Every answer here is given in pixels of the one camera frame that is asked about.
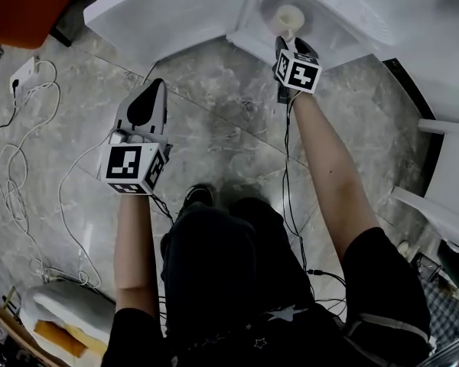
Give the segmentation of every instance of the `white cup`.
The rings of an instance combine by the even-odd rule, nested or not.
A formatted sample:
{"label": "white cup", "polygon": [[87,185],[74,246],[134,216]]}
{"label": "white cup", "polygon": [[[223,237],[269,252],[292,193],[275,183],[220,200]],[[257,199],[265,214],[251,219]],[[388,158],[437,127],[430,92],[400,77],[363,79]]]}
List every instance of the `white cup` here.
{"label": "white cup", "polygon": [[303,25],[303,11],[294,5],[281,5],[269,23],[272,33],[280,35],[286,42],[294,38]]}

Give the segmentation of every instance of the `tile floor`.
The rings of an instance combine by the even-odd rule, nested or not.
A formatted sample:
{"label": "tile floor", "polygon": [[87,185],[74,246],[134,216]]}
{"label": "tile floor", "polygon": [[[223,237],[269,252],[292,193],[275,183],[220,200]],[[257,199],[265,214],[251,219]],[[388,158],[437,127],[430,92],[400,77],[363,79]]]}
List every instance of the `tile floor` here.
{"label": "tile floor", "polygon": [[[49,264],[77,273],[80,261],[81,268],[93,276],[63,229],[58,184],[71,163],[107,135],[119,103],[142,83],[140,75],[147,71],[134,67],[87,29],[70,48],[49,38],[39,50],[6,47],[0,60],[0,123],[8,120],[13,107],[9,77],[32,55],[56,65],[61,104],[51,123],[23,147],[28,179],[21,192],[30,234]],[[49,69],[41,67],[41,81],[50,78]],[[226,194],[258,191],[282,212],[285,108],[275,101],[270,67],[218,39],[161,61],[148,79],[155,77],[162,77],[170,90],[166,134],[174,148],[157,186],[170,211],[178,211],[190,185],[205,182]],[[11,126],[0,130],[0,152],[51,114],[55,96],[53,89],[34,95]],[[416,243],[425,219],[389,197],[395,185],[412,191],[422,185],[429,135],[417,130],[419,115],[411,100],[372,56],[324,73],[317,100],[350,150],[388,237],[394,243],[403,239]],[[295,121],[290,145],[291,201],[308,266],[340,274]],[[12,176],[20,167],[19,162],[12,164]],[[61,193],[67,224],[99,270],[101,291],[113,297],[119,197],[97,179],[98,170],[99,151],[93,151],[73,168]],[[151,216],[158,247],[170,223],[157,208]],[[290,238],[290,243],[298,252],[298,240]],[[7,294],[11,285],[23,292],[40,282],[28,270],[31,255],[35,251],[27,236],[11,221],[0,197],[0,295]],[[159,253],[157,260],[160,270]],[[343,296],[337,282],[312,281],[320,297]]]}

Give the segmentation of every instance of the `plaid fabric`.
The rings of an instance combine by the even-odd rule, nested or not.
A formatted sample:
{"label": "plaid fabric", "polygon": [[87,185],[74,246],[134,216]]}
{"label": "plaid fabric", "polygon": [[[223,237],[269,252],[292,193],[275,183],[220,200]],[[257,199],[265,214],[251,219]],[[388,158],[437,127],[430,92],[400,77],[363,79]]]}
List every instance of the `plaid fabric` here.
{"label": "plaid fabric", "polygon": [[430,310],[430,331],[437,352],[459,338],[459,300],[441,291],[437,282],[420,278]]}

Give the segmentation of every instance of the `black pants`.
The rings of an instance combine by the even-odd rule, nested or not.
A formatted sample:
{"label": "black pants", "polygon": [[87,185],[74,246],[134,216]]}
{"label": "black pants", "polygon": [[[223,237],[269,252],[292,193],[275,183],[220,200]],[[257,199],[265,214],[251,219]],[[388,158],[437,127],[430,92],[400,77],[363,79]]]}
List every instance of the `black pants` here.
{"label": "black pants", "polygon": [[168,329],[180,339],[221,333],[310,292],[282,217],[254,198],[229,214],[191,205],[161,241]]}

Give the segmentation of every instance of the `shoe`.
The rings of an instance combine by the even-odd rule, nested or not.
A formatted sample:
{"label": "shoe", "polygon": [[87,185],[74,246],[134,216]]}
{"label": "shoe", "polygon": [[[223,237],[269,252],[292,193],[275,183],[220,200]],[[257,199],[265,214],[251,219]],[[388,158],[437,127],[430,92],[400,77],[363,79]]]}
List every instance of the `shoe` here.
{"label": "shoe", "polygon": [[213,194],[211,193],[210,188],[207,185],[198,184],[192,186],[184,200],[184,205],[180,213],[185,211],[189,206],[194,203],[202,203],[206,206],[214,206]]}

